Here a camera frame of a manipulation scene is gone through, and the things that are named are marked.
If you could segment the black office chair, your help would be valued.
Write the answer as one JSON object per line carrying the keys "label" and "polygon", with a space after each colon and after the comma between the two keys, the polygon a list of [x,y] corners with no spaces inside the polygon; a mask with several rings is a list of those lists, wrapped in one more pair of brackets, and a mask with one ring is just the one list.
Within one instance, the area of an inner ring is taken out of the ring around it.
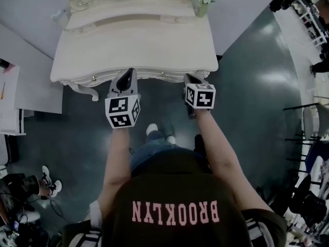
{"label": "black office chair", "polygon": [[265,198],[261,187],[257,187],[257,193],[276,214],[283,216],[289,209],[292,213],[299,214],[307,227],[312,227],[323,221],[327,206],[324,199],[319,198],[310,190],[311,175],[307,175],[296,187],[298,179],[298,176],[291,178],[288,187],[275,190],[268,198]]}

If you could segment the white shelf cabinet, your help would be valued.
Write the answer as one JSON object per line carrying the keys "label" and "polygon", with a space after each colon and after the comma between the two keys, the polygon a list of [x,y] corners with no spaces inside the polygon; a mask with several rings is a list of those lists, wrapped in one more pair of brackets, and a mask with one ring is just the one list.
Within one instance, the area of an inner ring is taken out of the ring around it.
{"label": "white shelf cabinet", "polygon": [[24,118],[35,112],[62,113],[63,86],[50,81],[47,66],[0,66],[0,93],[4,82],[4,98],[0,100],[0,134],[26,135]]}

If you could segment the small cream drawer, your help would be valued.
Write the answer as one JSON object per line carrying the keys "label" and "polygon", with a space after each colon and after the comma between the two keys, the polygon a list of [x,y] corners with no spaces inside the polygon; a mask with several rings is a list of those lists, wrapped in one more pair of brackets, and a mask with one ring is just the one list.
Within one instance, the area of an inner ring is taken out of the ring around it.
{"label": "small cream drawer", "polygon": [[60,80],[60,82],[63,85],[69,85],[69,84],[78,84],[83,87],[94,87],[98,86],[104,82],[111,81],[114,78],[116,78],[121,71],[115,70],[115,71],[108,71],[108,72],[102,72],[102,73],[97,73],[97,74],[92,74],[76,79],[65,79],[65,80]]}

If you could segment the cream ornate dressing table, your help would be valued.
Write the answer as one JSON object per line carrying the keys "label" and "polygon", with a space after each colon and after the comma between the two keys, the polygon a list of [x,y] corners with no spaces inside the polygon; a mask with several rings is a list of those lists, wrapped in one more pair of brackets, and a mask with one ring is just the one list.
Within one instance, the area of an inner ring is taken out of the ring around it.
{"label": "cream ornate dressing table", "polygon": [[[218,69],[208,18],[191,0],[134,1],[68,11],[62,17],[52,82],[129,68],[169,71]],[[99,99],[94,87],[69,84]]]}

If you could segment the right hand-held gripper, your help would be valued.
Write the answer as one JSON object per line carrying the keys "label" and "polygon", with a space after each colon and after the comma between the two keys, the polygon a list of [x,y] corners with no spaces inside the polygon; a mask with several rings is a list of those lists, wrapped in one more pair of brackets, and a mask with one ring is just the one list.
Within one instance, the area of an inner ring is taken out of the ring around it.
{"label": "right hand-held gripper", "polygon": [[214,108],[215,87],[203,78],[184,74],[185,103],[188,106],[189,118],[195,117],[195,110]]}

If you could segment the person's right forearm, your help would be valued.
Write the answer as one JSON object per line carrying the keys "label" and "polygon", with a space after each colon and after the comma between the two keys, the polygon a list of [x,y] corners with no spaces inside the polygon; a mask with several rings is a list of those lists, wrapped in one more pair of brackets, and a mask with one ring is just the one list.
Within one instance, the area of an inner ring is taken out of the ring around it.
{"label": "person's right forearm", "polygon": [[237,207],[272,211],[247,180],[235,151],[210,111],[201,109],[195,114],[210,168],[230,188]]}

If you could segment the white desk frames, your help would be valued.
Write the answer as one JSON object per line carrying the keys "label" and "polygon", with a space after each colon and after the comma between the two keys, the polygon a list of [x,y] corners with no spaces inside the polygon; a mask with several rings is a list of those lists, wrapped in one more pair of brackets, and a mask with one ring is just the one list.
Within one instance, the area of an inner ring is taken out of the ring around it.
{"label": "white desk frames", "polygon": [[312,43],[318,47],[327,43],[329,40],[329,31],[327,30],[325,24],[320,21],[320,13],[318,8],[311,0],[297,0],[298,3],[304,9],[304,13],[299,16],[299,20],[307,26],[307,31],[309,32]]}

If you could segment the person's left forearm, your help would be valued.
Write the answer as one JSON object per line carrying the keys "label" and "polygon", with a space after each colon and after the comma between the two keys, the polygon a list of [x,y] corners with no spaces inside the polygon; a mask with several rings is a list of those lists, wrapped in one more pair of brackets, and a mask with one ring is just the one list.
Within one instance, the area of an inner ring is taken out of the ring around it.
{"label": "person's left forearm", "polygon": [[102,218],[112,211],[117,191],[131,178],[129,128],[114,129],[109,143],[103,188],[98,197]]}

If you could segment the person's dark printed t-shirt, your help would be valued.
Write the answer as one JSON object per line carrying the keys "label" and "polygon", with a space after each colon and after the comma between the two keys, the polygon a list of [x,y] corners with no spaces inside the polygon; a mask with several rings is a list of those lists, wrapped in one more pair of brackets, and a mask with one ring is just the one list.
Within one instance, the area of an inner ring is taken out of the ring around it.
{"label": "person's dark printed t-shirt", "polygon": [[63,247],[285,247],[286,221],[239,210],[228,186],[190,150],[168,150],[138,166],[116,193],[101,229],[63,229]]}

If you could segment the grey chair with black legs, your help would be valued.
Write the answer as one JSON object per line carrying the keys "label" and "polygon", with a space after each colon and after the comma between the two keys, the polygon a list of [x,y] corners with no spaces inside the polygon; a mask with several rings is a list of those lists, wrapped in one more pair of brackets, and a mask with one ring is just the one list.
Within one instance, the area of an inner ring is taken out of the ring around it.
{"label": "grey chair with black legs", "polygon": [[[318,129],[315,128],[314,116],[311,107],[318,113]],[[329,133],[329,105],[319,102],[284,108],[283,111],[302,109],[303,134],[305,140],[321,139]]]}

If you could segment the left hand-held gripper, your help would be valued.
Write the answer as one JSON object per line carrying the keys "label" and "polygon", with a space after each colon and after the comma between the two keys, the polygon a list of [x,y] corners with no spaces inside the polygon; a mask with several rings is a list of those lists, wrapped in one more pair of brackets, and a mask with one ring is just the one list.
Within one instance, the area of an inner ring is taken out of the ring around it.
{"label": "left hand-held gripper", "polygon": [[133,127],[140,107],[137,72],[134,68],[121,72],[110,84],[108,98],[105,99],[105,115],[113,129]]}

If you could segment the blue chair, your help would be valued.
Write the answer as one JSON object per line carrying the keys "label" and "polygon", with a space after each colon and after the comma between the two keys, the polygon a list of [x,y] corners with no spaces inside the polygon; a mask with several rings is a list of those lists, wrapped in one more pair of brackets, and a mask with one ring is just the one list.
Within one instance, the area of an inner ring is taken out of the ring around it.
{"label": "blue chair", "polygon": [[329,141],[319,140],[312,144],[305,159],[305,167],[308,174],[310,174],[317,157],[321,157],[323,161],[329,160]]}

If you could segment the person's blue jeans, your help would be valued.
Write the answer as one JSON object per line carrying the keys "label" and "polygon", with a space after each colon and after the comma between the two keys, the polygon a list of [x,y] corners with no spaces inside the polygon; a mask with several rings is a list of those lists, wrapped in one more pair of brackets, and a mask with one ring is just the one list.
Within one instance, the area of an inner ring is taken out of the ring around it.
{"label": "person's blue jeans", "polygon": [[156,153],[176,148],[179,148],[179,146],[166,141],[165,136],[159,130],[152,130],[147,134],[145,144],[139,147],[132,155],[130,159],[131,171],[134,171]]}

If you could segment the white fabric piece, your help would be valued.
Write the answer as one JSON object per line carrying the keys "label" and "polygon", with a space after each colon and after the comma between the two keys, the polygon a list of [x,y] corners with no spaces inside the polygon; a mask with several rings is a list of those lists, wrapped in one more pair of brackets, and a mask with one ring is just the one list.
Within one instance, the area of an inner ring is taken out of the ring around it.
{"label": "white fabric piece", "polygon": [[97,200],[89,206],[89,217],[92,228],[101,229],[102,227],[102,213],[100,210],[100,205]]}

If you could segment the black hip-worn device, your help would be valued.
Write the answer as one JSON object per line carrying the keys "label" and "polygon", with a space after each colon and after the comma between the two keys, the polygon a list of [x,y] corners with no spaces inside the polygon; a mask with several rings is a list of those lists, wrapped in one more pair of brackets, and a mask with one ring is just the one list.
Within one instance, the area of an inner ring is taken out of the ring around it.
{"label": "black hip-worn device", "polygon": [[194,151],[200,156],[203,168],[206,173],[212,174],[204,145],[203,138],[200,134],[197,134],[194,138],[195,148]]}

